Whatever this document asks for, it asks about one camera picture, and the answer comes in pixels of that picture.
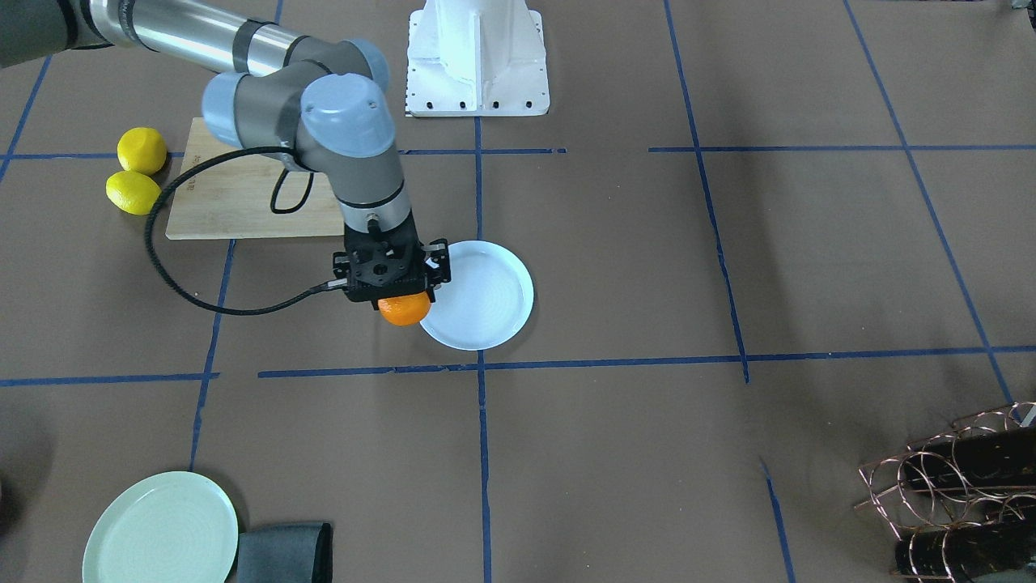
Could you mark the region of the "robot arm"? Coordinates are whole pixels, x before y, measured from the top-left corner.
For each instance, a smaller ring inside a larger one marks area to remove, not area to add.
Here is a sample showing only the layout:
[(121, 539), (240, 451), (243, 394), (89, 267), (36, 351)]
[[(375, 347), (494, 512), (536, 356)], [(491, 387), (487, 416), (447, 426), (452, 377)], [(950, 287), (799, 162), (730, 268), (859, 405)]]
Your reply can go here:
[(327, 177), (344, 222), (334, 259), (353, 301), (450, 281), (444, 240), (419, 240), (373, 43), (303, 36), (202, 1), (4, 1), (2, 65), (68, 49), (139, 47), (214, 72), (208, 130), (237, 151)]

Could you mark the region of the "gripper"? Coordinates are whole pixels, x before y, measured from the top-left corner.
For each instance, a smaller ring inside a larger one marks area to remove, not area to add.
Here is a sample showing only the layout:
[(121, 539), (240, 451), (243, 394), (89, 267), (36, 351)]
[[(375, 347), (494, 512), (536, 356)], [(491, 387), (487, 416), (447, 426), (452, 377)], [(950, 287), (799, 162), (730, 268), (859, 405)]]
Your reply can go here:
[(424, 246), (410, 213), (395, 228), (378, 213), (362, 213), (356, 225), (347, 223), (343, 263), (350, 268), (414, 268), (424, 261), (429, 287), (452, 281), (450, 244), (440, 237)]

